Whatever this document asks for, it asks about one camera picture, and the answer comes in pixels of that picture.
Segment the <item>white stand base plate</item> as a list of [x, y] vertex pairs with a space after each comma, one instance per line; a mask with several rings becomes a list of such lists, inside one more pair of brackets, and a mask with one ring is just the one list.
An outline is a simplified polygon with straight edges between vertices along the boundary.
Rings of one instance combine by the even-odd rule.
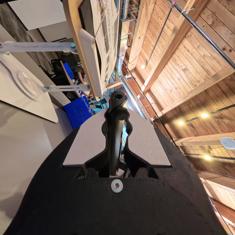
[[0, 100], [57, 123], [49, 94], [41, 88], [43, 83], [13, 55], [0, 53]]

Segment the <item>silver ventilation duct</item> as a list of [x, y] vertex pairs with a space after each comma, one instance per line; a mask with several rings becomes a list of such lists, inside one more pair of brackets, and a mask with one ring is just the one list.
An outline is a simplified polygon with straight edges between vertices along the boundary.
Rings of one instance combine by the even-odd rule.
[[139, 98], [137, 97], [133, 88], [128, 82], [128, 79], [125, 78], [125, 76], [122, 73], [122, 65], [125, 58], [130, 20], [127, 19], [129, 0], [121, 0], [120, 2], [121, 4], [120, 4], [120, 18], [119, 18], [117, 60], [116, 60], [117, 76], [119, 77], [126, 92], [128, 93], [128, 101], [132, 101], [135, 110], [137, 110], [142, 117], [149, 120], [153, 124], [143, 104], [140, 102]]

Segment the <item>instruction poster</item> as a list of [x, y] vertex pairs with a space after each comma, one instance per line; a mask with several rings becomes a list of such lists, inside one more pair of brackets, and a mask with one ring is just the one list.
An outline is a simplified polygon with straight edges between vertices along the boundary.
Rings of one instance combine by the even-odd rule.
[[101, 81], [107, 83], [117, 58], [119, 0], [91, 0], [95, 40], [101, 58]]

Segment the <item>black ceiling pipe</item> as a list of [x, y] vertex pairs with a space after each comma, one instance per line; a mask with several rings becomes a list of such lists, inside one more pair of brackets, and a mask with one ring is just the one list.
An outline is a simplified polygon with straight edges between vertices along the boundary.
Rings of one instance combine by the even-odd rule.
[[189, 0], [184, 9], [182, 9], [176, 0], [169, 0], [171, 8], [175, 8], [180, 14], [180, 18], [173, 28], [169, 40], [165, 48], [170, 48], [170, 52], [175, 52], [179, 44], [184, 39], [191, 27], [193, 27], [209, 44], [210, 46], [235, 69], [234, 62], [218, 47], [218, 45], [196, 24], [197, 18], [208, 3], [208, 0]]

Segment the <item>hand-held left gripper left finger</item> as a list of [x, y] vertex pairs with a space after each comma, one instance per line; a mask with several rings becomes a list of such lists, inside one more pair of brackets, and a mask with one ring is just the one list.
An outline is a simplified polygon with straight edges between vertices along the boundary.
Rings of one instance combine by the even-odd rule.
[[94, 168], [100, 177], [109, 177], [107, 109], [87, 119], [79, 128], [65, 157], [63, 167]]

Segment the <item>black tablet screen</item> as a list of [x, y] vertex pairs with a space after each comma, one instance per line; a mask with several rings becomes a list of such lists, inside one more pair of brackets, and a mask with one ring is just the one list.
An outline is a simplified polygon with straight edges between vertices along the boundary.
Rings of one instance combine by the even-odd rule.
[[99, 74], [101, 75], [101, 56], [98, 49], [98, 45], [95, 41], [95, 46], [92, 47], [91, 40], [95, 39], [95, 29], [92, 14], [92, 7], [90, 0], [82, 0], [78, 7], [81, 25], [84, 31], [82, 35], [82, 48], [84, 49], [85, 55], [88, 57], [87, 62], [91, 63], [93, 67], [97, 65], [99, 68]]

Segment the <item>small blue storage bin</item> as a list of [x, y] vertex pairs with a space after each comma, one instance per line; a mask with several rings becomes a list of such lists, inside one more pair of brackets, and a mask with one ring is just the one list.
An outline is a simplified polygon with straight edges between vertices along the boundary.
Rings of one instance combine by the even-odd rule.
[[93, 116], [86, 96], [81, 96], [64, 106], [69, 122], [74, 129], [79, 128], [87, 119]]
[[63, 65], [64, 65], [64, 69], [65, 69], [66, 73], [68, 74], [69, 78], [71, 78], [71, 79], [74, 78], [75, 76], [74, 76], [71, 68], [69, 67], [69, 64], [64, 63]]

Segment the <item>white rounded holder bar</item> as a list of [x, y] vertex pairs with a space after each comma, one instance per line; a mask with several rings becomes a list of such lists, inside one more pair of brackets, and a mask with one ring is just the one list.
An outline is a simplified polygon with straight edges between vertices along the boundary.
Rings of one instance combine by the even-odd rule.
[[86, 30], [80, 29], [78, 33], [80, 48], [83, 52], [84, 70], [93, 95], [101, 98], [105, 93], [105, 82], [101, 80], [98, 54], [95, 38]]

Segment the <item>black remote control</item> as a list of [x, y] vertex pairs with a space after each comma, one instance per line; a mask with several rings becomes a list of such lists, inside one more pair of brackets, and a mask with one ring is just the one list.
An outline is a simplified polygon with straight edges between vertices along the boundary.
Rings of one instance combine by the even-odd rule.
[[110, 98], [108, 114], [109, 174], [114, 176], [119, 166], [122, 148], [122, 132], [127, 119], [127, 96], [121, 91], [114, 91]]

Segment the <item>wooden display board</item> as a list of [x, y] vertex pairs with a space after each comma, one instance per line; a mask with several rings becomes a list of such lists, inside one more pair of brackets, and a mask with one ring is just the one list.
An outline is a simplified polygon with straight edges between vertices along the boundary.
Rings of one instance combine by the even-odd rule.
[[[81, 2], [82, 2], [82, 0], [63, 0], [62, 1], [66, 20], [67, 20], [69, 27], [71, 29], [72, 37], [73, 37], [73, 40], [74, 40], [74, 43], [75, 43], [75, 46], [76, 46], [76, 49], [78, 52], [78, 56], [80, 58], [82, 66], [84, 68], [83, 52], [81, 51], [80, 41], [78, 38], [79, 30], [82, 28], [80, 16], [79, 16], [79, 12], [78, 12], [78, 7], [81, 4]], [[107, 87], [108, 87], [108, 83], [105, 83], [105, 85], [106, 85], [105, 86], [105, 92], [106, 92]], [[93, 97], [96, 101], [100, 100], [100, 98], [97, 98], [94, 95], [93, 95]]]

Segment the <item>white ceiling sensor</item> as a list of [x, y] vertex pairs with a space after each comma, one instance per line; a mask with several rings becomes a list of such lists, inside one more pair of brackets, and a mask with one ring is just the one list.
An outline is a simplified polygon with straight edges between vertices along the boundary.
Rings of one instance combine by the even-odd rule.
[[231, 137], [224, 137], [219, 139], [222, 146], [226, 149], [235, 150], [235, 140]]

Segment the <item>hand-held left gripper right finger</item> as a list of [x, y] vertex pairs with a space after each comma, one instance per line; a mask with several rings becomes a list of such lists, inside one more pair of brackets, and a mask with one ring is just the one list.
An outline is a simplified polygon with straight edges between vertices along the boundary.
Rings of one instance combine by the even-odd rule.
[[146, 169], [149, 177], [157, 177], [155, 169], [171, 169], [160, 139], [153, 125], [141, 115], [127, 109], [125, 162], [133, 177], [139, 169]]

